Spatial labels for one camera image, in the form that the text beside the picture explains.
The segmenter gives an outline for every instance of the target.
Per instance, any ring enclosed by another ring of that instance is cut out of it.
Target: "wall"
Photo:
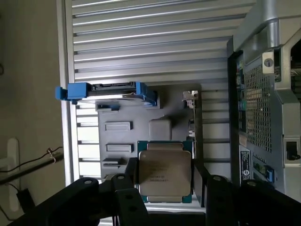
[[[43,155],[48,147],[62,145],[55,0],[1,0],[0,40],[5,74],[0,76],[0,158],[6,143],[16,137],[20,162]],[[21,179],[36,203],[64,187],[63,162]],[[10,217],[8,188],[0,187],[0,205]],[[0,226],[7,221],[0,213]]]

